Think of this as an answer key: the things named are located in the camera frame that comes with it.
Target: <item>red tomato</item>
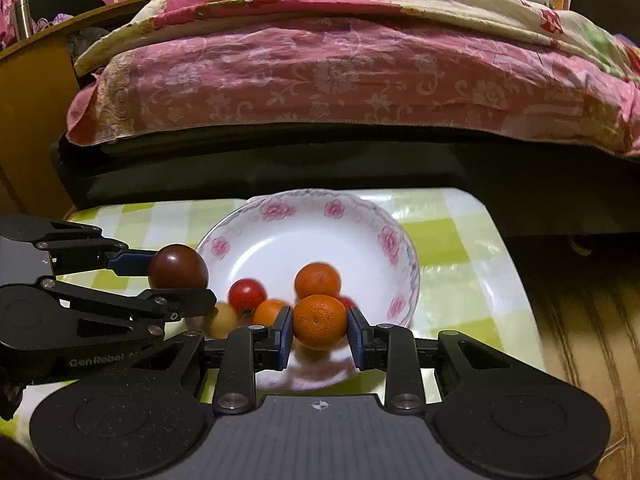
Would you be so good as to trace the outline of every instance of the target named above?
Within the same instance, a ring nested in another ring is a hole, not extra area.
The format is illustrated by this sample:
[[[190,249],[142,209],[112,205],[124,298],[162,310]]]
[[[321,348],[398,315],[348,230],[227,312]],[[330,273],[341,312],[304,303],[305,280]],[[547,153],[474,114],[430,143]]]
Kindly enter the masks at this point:
[[[266,299],[264,287],[251,278],[238,280],[229,289],[228,302],[241,316],[251,314]]]
[[[342,303],[345,308],[351,308],[352,306],[356,306],[354,301],[351,298],[348,298],[347,296],[338,296],[335,299],[340,301],[340,303]]]

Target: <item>plate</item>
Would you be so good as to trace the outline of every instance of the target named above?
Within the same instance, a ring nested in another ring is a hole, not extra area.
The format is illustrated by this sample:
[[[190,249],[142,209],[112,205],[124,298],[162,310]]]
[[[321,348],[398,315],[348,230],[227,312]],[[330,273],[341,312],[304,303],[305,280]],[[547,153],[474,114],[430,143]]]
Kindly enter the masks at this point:
[[[295,305],[294,279],[311,262],[338,270],[340,293],[372,325],[408,326],[418,301],[418,259],[408,234],[382,208],[348,192],[298,189],[254,198],[216,225],[197,251],[220,301],[235,281],[255,278],[269,298]],[[256,384],[312,390],[356,373],[346,338],[330,352],[309,351],[294,341],[287,369],[261,371]]]

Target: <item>white bowl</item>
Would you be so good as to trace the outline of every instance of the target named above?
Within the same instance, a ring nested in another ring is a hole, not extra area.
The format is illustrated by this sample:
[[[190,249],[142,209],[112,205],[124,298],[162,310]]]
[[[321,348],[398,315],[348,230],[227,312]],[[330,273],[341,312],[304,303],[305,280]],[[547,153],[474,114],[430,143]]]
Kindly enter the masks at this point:
[[[414,245],[379,206],[348,192],[297,189],[257,197],[202,239],[197,251],[209,269],[209,288],[226,301],[241,278],[260,281],[269,298],[295,305],[293,283],[311,262],[327,262],[370,324],[409,325],[420,290]],[[346,340],[330,352],[294,344],[283,372],[256,375],[263,389],[311,390],[357,373]]]

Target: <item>orange toy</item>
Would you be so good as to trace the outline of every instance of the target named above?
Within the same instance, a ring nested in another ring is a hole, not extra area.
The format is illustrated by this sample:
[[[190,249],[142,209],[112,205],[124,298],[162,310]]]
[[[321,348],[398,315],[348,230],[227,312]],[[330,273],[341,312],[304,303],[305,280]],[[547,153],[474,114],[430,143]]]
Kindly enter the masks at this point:
[[[323,262],[314,262],[302,267],[294,282],[300,300],[312,294],[337,296],[340,294],[340,285],[338,271]]]
[[[254,311],[254,324],[271,326],[280,309],[289,303],[282,300],[264,300]]]
[[[330,350],[347,332],[347,310],[331,296],[307,296],[293,309],[293,333],[311,350]]]

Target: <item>tablecloth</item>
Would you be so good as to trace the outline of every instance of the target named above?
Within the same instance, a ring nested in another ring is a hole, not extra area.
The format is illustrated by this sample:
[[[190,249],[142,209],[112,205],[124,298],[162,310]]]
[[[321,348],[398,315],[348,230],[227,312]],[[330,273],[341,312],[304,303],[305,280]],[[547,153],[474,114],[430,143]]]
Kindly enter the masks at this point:
[[[420,297],[411,329],[435,337],[454,329],[539,369],[544,369],[540,336],[513,261],[484,205],[457,189],[357,190],[383,207],[407,230],[420,261]],[[196,247],[219,220],[245,200],[201,200],[113,205],[81,211],[70,220],[100,226],[105,237],[131,248],[158,250],[171,243]],[[110,270],[62,277],[69,283],[128,296],[148,288],[146,278],[116,276]],[[185,329],[169,323],[167,335]],[[202,400],[210,402],[215,372]],[[432,370],[424,370],[428,402],[440,399]],[[385,375],[362,372],[343,383],[307,395],[375,392],[383,397]],[[36,405],[61,384],[30,386],[14,420],[0,420],[0,433],[30,446],[28,421]]]

